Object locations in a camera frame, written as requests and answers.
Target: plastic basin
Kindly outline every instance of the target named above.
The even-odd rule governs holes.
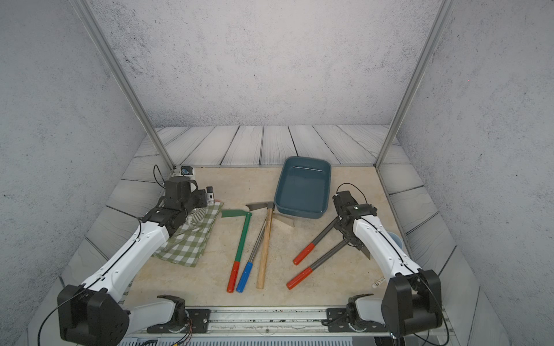
[[[275,192],[275,206],[283,214],[318,219],[327,210],[331,165],[309,157],[286,159]]]

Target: red handle grip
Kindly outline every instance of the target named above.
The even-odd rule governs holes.
[[[237,281],[237,276],[239,275],[239,266],[240,262],[235,261],[233,263],[233,269],[231,269],[231,276],[229,276],[229,284],[227,285],[227,292],[233,293],[235,290],[235,282]]]
[[[313,270],[308,267],[304,269],[304,271],[298,275],[296,275],[295,278],[293,278],[291,281],[289,281],[286,286],[289,290],[292,290],[294,286],[298,285],[302,280],[308,277],[309,274],[311,274]]]
[[[311,242],[305,249],[302,250],[301,253],[298,254],[298,256],[293,259],[293,263],[295,266],[297,266],[306,256],[315,248],[315,244]]]

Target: wooden handle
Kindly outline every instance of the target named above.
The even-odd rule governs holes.
[[[295,266],[297,266],[306,256],[315,248],[315,244],[313,242],[309,243],[308,246],[302,250],[301,253],[298,254],[298,256],[293,259],[293,263]]]
[[[271,232],[272,217],[273,217],[273,209],[268,209],[268,222],[265,225],[264,245],[261,248],[260,270],[258,271],[258,283],[256,284],[256,288],[260,290],[264,289],[264,284],[265,284],[265,266],[268,263],[269,233]]]
[[[312,268],[308,267],[302,271],[302,273],[296,275],[291,281],[286,284],[286,288],[292,290],[294,286],[298,285],[302,280],[308,277],[313,272]]]

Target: white wall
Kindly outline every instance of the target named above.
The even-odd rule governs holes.
[[[458,0],[398,134],[516,345],[554,339],[553,18]]]
[[[89,0],[155,126],[385,124],[439,0]]]
[[[0,344],[11,345],[145,134],[69,1],[0,7]]]

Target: checkered cloth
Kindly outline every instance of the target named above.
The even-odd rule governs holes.
[[[215,202],[199,209],[189,216],[190,222],[179,227],[173,236],[158,248],[153,256],[159,259],[194,267],[206,248],[213,222],[221,211],[223,203]]]

